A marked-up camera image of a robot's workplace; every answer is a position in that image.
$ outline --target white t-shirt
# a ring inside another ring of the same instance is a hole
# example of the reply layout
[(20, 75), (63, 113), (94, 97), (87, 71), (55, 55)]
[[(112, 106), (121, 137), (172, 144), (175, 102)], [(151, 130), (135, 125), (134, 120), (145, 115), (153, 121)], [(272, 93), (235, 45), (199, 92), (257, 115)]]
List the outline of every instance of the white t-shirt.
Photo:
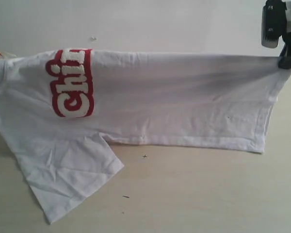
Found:
[(116, 174), (107, 141), (263, 152), (278, 58), (59, 50), (0, 60), (0, 133), (50, 223)]

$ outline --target red and white logo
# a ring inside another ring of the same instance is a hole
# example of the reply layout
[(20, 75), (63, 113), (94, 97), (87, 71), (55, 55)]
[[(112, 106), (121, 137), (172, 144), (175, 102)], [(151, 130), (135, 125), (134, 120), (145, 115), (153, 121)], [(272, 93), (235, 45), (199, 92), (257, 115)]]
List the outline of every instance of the red and white logo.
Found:
[(91, 50), (59, 50), (46, 64), (52, 105), (60, 117), (87, 117), (94, 110)]

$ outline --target beige table surface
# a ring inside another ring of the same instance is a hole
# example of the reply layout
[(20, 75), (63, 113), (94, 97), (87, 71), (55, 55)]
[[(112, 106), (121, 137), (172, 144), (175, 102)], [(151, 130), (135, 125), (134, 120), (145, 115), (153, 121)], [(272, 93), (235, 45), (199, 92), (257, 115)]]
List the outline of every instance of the beige table surface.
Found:
[(113, 150), (125, 168), (48, 225), (0, 137), (0, 233), (291, 233), (291, 78), (275, 105), (263, 155), (158, 146)]

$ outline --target folded fabric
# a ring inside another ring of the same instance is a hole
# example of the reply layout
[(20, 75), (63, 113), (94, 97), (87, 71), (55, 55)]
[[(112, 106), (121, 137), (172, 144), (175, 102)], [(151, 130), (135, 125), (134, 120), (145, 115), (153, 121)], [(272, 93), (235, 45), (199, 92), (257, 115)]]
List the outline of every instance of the folded fabric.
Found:
[(0, 60), (0, 133), (49, 222), (122, 167), (106, 141), (263, 152), (278, 58), (58, 50)]

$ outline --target printed graphic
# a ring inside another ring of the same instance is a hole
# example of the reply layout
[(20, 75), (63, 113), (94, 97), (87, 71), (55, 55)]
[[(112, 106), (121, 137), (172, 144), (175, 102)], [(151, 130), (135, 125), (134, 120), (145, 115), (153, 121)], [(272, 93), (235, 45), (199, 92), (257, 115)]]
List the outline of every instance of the printed graphic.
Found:
[(52, 105), (60, 117), (87, 117), (94, 110), (91, 50), (59, 50), (46, 64)]

